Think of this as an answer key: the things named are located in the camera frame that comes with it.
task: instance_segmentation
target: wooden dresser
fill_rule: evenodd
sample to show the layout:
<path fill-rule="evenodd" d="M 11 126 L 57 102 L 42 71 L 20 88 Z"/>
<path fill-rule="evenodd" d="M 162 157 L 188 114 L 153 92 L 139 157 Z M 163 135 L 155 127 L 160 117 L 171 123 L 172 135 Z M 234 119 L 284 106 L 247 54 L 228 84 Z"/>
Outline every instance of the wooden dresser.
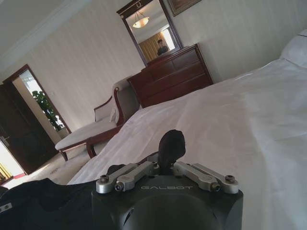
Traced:
<path fill-rule="evenodd" d="M 197 44 L 159 57 L 128 82 L 143 108 L 213 84 Z"/>

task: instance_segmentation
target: mirror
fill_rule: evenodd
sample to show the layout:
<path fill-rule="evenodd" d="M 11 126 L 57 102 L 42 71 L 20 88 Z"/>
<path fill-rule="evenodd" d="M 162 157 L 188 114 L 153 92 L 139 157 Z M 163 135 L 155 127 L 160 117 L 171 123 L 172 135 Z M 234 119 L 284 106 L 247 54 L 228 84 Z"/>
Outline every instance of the mirror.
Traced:
<path fill-rule="evenodd" d="M 135 0 L 118 11 L 145 64 L 182 48 L 161 0 Z"/>

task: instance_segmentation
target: screw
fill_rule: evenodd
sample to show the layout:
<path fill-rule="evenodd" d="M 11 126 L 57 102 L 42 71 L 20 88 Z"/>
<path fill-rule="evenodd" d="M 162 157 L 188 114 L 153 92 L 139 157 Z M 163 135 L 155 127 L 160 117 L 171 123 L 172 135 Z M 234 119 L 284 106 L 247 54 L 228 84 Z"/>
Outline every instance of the screw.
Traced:
<path fill-rule="evenodd" d="M 221 186 L 218 183 L 214 182 L 214 183 L 211 184 L 211 190 L 212 191 L 218 192 L 220 189 L 221 189 Z"/>
<path fill-rule="evenodd" d="M 236 180 L 235 180 L 235 177 L 233 175 L 227 175 L 225 177 L 225 180 L 228 182 L 228 183 L 234 183 Z"/>
<path fill-rule="evenodd" d="M 109 181 L 109 176 L 108 175 L 102 175 L 100 177 L 100 182 L 107 183 L 108 181 Z"/>
<path fill-rule="evenodd" d="M 122 192 L 124 190 L 124 184 L 122 182 L 118 182 L 114 187 L 117 192 Z"/>

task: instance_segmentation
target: chaise lounge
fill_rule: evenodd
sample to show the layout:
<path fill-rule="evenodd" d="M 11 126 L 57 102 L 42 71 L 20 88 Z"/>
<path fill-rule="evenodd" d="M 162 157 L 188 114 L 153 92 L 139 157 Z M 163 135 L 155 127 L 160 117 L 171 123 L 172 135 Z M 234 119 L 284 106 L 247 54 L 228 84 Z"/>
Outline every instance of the chaise lounge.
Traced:
<path fill-rule="evenodd" d="M 65 161 L 67 150 L 86 145 L 90 158 L 96 156 L 94 144 L 111 139 L 122 125 L 139 109 L 139 102 L 132 87 L 123 79 L 112 88 L 113 95 L 102 105 L 94 109 L 94 122 L 77 129 L 55 148 L 60 151 Z"/>

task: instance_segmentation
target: wooden door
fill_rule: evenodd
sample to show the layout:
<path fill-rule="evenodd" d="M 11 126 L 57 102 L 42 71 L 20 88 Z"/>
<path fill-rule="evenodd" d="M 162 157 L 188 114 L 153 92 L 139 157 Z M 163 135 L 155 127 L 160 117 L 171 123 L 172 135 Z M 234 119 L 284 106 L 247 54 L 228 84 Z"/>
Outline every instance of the wooden door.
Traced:
<path fill-rule="evenodd" d="M 26 174 L 57 154 L 54 143 L 12 82 L 0 85 L 0 138 Z"/>

